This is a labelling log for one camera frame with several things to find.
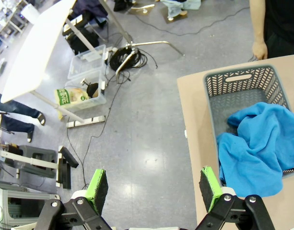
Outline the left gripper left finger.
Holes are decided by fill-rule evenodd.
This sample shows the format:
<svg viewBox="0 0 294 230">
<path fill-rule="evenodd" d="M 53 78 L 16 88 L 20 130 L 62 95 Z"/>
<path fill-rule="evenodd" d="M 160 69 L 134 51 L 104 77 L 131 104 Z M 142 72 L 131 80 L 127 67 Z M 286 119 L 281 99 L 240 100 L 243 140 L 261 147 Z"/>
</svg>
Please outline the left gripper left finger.
<svg viewBox="0 0 294 230">
<path fill-rule="evenodd" d="M 74 198 L 63 203 L 58 199 L 45 202 L 37 220 L 36 230 L 71 230 L 82 226 L 85 230 L 110 230 L 102 217 L 108 182 L 106 171 L 97 169 L 86 190 L 77 191 Z"/>
</svg>

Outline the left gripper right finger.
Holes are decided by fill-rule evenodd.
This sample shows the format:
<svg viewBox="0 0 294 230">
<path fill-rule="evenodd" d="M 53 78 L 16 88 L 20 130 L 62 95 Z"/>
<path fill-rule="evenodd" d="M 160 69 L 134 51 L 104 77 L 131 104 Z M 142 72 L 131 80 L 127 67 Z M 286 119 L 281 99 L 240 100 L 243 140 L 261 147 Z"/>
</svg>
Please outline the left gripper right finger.
<svg viewBox="0 0 294 230">
<path fill-rule="evenodd" d="M 200 171 L 199 187 L 207 214 L 198 230 L 221 230 L 225 223 L 234 223 L 239 230 L 273 230 L 274 224 L 259 195 L 244 199 L 223 193 L 210 166 Z"/>
</svg>

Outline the person's right hand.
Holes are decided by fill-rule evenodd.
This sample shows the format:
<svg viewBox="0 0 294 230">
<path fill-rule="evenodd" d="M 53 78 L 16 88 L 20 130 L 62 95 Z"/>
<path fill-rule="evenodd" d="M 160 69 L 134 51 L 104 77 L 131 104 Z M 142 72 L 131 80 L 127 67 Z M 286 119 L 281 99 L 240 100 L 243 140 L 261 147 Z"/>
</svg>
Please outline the person's right hand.
<svg viewBox="0 0 294 230">
<path fill-rule="evenodd" d="M 268 50 L 264 41 L 255 41 L 253 43 L 252 51 L 257 60 L 264 60 L 268 57 Z"/>
</svg>

